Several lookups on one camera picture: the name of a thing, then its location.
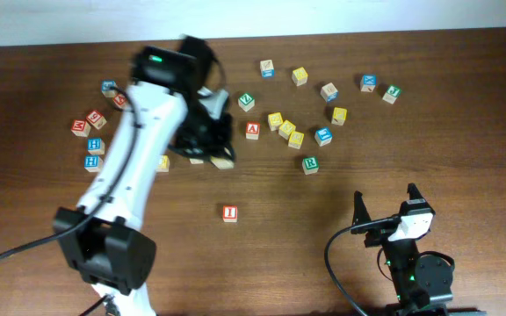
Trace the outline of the yellow C letter block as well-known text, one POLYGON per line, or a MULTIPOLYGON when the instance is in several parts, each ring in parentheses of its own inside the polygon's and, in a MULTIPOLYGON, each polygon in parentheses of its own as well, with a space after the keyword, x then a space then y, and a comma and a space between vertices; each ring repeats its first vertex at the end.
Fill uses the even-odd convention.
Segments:
POLYGON ((235 162, 231 158, 227 157, 211 157, 211 163, 218 169, 233 169, 235 167, 235 162))

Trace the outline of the red I letter block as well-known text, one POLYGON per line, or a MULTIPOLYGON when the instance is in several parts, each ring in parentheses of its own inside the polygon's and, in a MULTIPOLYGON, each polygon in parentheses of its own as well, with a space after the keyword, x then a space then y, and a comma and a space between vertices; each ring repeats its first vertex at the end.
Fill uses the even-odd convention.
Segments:
POLYGON ((235 205, 224 205, 222 219, 227 223, 236 223, 238 220, 238 209, 235 205))

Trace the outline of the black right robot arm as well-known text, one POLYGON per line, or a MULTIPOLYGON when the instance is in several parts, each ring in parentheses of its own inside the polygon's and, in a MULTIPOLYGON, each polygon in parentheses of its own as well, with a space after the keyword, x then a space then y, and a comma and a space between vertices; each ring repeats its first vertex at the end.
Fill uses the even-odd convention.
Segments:
POLYGON ((436 251, 418 250, 416 242, 430 232, 436 212, 416 185, 410 183, 408 199, 400 210, 384 219, 371 219, 363 194, 354 193, 354 234, 365 236, 367 248, 379 247, 386 257, 398 302, 389 305, 392 315, 447 315, 455 261, 436 251))

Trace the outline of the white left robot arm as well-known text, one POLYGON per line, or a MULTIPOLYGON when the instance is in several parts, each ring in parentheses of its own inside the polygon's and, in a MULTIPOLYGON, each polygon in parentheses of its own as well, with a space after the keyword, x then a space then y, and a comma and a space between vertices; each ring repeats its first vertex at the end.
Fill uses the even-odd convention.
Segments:
POLYGON ((231 168, 229 94, 206 89, 217 61, 205 40, 176 51, 144 47, 132 61, 128 101, 96 179, 74 210, 59 208, 53 229, 68 266, 99 294, 108 315, 152 315, 146 280, 156 244, 141 233, 162 155, 231 168))

